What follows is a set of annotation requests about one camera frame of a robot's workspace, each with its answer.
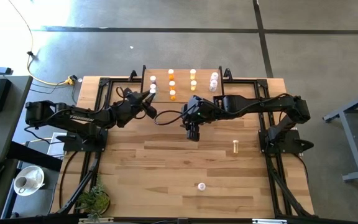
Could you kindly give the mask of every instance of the bottle cap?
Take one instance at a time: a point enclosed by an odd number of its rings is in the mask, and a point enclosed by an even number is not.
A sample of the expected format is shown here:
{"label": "bottle cap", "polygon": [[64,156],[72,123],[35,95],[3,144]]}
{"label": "bottle cap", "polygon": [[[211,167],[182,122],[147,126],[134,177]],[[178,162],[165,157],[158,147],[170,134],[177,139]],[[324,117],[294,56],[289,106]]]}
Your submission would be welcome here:
{"label": "bottle cap", "polygon": [[210,85],[210,86],[213,86],[213,87],[218,86],[218,81],[216,81],[216,80],[211,80],[211,83],[210,83],[209,85]]}
{"label": "bottle cap", "polygon": [[206,188],[206,185],[204,183],[199,183],[198,186],[197,186],[198,190],[200,191],[204,191],[205,188]]}

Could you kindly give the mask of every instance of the black floor stripe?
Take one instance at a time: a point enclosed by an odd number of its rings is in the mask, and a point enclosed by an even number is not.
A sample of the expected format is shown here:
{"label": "black floor stripe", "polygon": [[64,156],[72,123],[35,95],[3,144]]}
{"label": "black floor stripe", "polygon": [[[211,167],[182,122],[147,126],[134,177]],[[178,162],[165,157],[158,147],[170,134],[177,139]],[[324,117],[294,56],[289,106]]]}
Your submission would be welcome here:
{"label": "black floor stripe", "polygon": [[257,29],[220,29],[220,28],[118,28],[118,27],[64,27],[42,26],[31,29],[35,32],[154,32],[154,33],[220,33],[220,34],[257,34]]}
{"label": "black floor stripe", "polygon": [[329,34],[358,35],[358,30],[301,30],[301,29],[265,29],[266,34]]}
{"label": "black floor stripe", "polygon": [[[262,29],[265,34],[326,34],[358,35],[358,30],[313,30],[313,29]],[[227,33],[257,34],[259,29],[234,28],[137,28],[137,27],[69,27],[41,26],[31,29],[34,32],[174,32],[174,33]]]}
{"label": "black floor stripe", "polygon": [[262,16],[258,5],[258,0],[253,0],[254,10],[256,16],[256,24],[259,30],[260,47],[262,48],[262,56],[264,58],[265,70],[267,78],[273,78],[272,65],[270,64],[269,51],[267,50],[266,36],[264,31],[264,25],[262,23]]}

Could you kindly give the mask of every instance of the gray metal stand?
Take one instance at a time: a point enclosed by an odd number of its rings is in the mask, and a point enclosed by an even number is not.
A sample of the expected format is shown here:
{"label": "gray metal stand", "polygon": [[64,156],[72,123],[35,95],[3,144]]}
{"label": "gray metal stand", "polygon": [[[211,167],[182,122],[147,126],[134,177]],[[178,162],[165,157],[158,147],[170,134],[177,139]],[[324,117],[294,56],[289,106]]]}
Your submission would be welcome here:
{"label": "gray metal stand", "polygon": [[[358,150],[357,150],[356,142],[354,141],[354,138],[353,138],[352,131],[349,127],[349,123],[347,122],[347,119],[346,119],[347,113],[358,113],[357,108],[358,108],[358,99],[350,102],[349,104],[347,104],[345,106],[342,106],[338,110],[335,110],[335,111],[329,113],[328,115],[323,117],[323,120],[325,122],[329,123],[335,118],[341,119],[343,128],[346,133],[347,141],[349,142],[349,145],[350,145],[352,153],[353,153],[354,160],[355,160],[357,168],[358,168]],[[342,178],[344,181],[358,179],[358,172],[353,172],[353,173],[344,175]]]}

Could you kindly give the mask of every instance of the white mug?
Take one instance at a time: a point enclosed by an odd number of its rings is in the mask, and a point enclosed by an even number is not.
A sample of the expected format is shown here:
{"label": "white mug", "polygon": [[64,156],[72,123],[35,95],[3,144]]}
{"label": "white mug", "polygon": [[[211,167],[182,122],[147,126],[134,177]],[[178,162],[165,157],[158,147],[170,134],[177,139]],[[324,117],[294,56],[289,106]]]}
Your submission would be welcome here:
{"label": "white mug", "polygon": [[15,186],[19,189],[19,193],[23,193],[27,189],[31,189],[37,183],[34,179],[27,177],[19,177],[15,180]]}

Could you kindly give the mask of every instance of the table leg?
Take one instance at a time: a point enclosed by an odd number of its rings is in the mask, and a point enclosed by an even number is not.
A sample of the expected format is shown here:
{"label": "table leg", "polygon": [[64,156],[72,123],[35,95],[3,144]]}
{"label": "table leg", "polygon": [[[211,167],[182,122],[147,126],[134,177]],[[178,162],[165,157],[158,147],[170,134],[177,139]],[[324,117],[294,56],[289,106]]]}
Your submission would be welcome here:
{"label": "table leg", "polygon": [[60,172],[60,167],[62,166],[62,161],[60,159],[38,152],[16,142],[11,142],[6,157],[8,159],[18,159],[23,162],[29,162],[57,172]]}

